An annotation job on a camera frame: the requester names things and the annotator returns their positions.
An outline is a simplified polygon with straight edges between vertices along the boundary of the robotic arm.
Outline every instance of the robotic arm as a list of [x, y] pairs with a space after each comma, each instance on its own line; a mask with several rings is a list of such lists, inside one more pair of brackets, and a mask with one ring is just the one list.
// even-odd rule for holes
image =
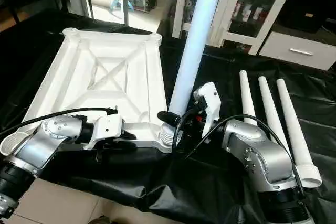
[[[194, 98], [206, 112], [206, 122], [200, 126], [204, 137], [217, 124], [221, 100], [212, 82], [197, 89]], [[173, 127], [179, 122], [179, 117], [171, 113], [160, 112], [159, 117]], [[136, 140], [136, 136], [123, 130], [123, 119], [118, 114], [100, 117], [94, 124], [81, 115], [61, 115], [42, 121], [0, 168], [0, 217], [11, 216], [21, 196], [62, 146], [75, 144], [80, 150], [91, 150], [99, 141], [116, 138]], [[299, 197], [288, 153], [271, 142], [260, 128], [231, 120], [217, 130], [213, 140], [221, 141], [222, 148], [243, 164], [269, 223], [313, 223]]]
[[103, 116], [92, 123], [85, 116], [60, 115], [42, 121], [8, 155], [0, 169], [0, 217], [9, 218], [22, 195], [39, 177], [63, 144], [91, 150], [100, 140], [123, 137], [120, 115]]
[[222, 148], [243, 164], [269, 223], [314, 223], [300, 198], [288, 153], [260, 128], [229, 121]]

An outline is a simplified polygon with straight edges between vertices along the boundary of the white cylindrical pole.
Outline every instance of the white cylindrical pole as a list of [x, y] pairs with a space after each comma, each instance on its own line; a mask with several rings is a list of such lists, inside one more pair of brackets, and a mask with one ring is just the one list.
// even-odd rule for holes
[[[241, 91], [241, 102], [243, 104], [243, 113], [247, 115], [256, 116], [254, 112], [254, 106], [251, 96], [250, 85], [248, 83], [247, 72], [242, 70], [239, 72], [240, 77], [240, 91]], [[253, 124], [257, 126], [257, 122], [250, 118], [244, 118], [245, 123]]]
[[[197, 0], [193, 19], [178, 70], [169, 111], [182, 116], [186, 111], [201, 63], [208, 32], [214, 18], [218, 0]], [[174, 128], [163, 124], [160, 139], [168, 146], [172, 143]]]
[[282, 109], [284, 110], [289, 139], [293, 150], [295, 164], [297, 166], [302, 185], [307, 188], [315, 188], [322, 184], [321, 175], [313, 161], [306, 144], [295, 109], [283, 79], [277, 80]]
[[275, 107], [271, 91], [269, 90], [269, 86], [267, 80], [264, 76], [258, 78], [262, 102], [265, 108], [265, 114], [267, 119], [268, 126], [274, 131], [274, 133], [278, 136], [288, 153], [290, 154], [288, 143], [284, 134], [284, 130], [282, 129], [279, 115], [277, 109]]

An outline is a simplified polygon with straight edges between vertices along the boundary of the floor tile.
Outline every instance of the floor tile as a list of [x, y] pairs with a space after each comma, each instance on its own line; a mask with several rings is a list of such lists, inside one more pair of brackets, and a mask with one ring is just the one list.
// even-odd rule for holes
[[3, 219], [2, 221], [4, 224], [39, 224], [18, 215], [12, 215], [8, 220]]
[[98, 197], [36, 179], [16, 214], [42, 224], [87, 224]]
[[150, 212], [141, 212], [133, 207], [100, 198], [90, 220], [102, 215], [110, 217], [118, 224], [177, 224], [179, 222], [163, 218]]

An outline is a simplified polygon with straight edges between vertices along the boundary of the cabinet drawer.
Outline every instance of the cabinet drawer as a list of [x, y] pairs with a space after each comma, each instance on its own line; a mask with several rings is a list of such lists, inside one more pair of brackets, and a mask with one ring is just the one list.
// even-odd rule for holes
[[272, 32], [260, 55], [328, 70], [336, 61], [336, 47]]

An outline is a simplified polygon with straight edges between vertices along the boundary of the black tarp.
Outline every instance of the black tarp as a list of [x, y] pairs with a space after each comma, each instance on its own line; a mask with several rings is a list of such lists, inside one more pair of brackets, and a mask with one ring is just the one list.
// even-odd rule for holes
[[[66, 27], [147, 33], [59, 12], [42, 13], [0, 33], [1, 129], [23, 118], [63, 41], [61, 31]], [[183, 47], [184, 41], [172, 38], [164, 38], [160, 47], [167, 101]], [[242, 69], [248, 71], [256, 115], [263, 121], [266, 119], [257, 78], [266, 76], [282, 123], [275, 81], [285, 79], [312, 159], [323, 179], [319, 188], [306, 190], [309, 209], [316, 223], [336, 223], [335, 73], [206, 47], [195, 87], [215, 82], [222, 100], [221, 116], [242, 111]], [[246, 223], [262, 222], [246, 174], [239, 162], [219, 148], [219, 143], [203, 144], [186, 161], [153, 148], [105, 151], [102, 164], [95, 162], [95, 155], [94, 151], [59, 153], [43, 179], [184, 223], [237, 223], [241, 207]]]

